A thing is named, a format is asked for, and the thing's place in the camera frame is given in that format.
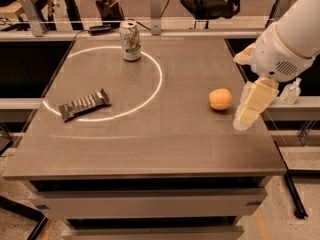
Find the can top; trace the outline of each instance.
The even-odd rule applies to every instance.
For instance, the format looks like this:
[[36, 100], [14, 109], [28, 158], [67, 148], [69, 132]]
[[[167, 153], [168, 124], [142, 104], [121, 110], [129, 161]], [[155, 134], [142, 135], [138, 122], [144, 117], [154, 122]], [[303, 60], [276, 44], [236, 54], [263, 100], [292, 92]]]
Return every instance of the can top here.
[[135, 22], [134, 20], [126, 20], [126, 21], [122, 21], [120, 24], [120, 27], [122, 28], [134, 28], [137, 25], [137, 22]]

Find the silver can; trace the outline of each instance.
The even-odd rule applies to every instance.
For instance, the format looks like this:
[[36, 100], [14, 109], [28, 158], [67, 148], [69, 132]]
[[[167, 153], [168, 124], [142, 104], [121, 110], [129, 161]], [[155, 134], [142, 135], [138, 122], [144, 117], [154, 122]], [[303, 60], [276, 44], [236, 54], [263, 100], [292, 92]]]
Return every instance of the silver can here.
[[141, 57], [141, 44], [137, 23], [134, 20], [126, 20], [120, 24], [120, 39], [123, 58], [135, 61]]

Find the drawer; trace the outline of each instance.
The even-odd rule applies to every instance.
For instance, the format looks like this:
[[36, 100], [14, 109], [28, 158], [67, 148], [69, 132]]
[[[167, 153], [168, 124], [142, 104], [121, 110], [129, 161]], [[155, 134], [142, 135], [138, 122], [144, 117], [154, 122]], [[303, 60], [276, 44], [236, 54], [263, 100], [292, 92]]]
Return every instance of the drawer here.
[[149, 228], [129, 230], [75, 230], [62, 233], [65, 240], [235, 240], [243, 233], [240, 226], [201, 228]]
[[264, 188], [40, 192], [30, 201], [52, 219], [161, 218], [251, 215], [266, 196]]

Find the spray bottle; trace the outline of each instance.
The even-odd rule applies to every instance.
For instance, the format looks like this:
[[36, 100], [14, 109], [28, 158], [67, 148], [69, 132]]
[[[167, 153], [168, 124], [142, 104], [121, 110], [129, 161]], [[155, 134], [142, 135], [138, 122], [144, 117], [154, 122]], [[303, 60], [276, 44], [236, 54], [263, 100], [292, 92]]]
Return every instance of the spray bottle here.
[[296, 78], [292, 84], [287, 84], [282, 93], [280, 94], [280, 100], [288, 105], [292, 105], [298, 99], [301, 89], [299, 87], [301, 78]]

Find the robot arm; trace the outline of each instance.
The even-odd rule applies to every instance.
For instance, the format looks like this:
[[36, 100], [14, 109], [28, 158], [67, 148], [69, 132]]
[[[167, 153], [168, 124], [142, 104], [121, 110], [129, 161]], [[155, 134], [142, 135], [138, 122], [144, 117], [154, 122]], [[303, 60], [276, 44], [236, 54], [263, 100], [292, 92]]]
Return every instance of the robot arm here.
[[259, 75], [247, 82], [234, 127], [246, 130], [277, 97], [278, 83], [291, 81], [312, 66], [320, 54], [320, 0], [298, 0], [244, 51], [234, 57]]

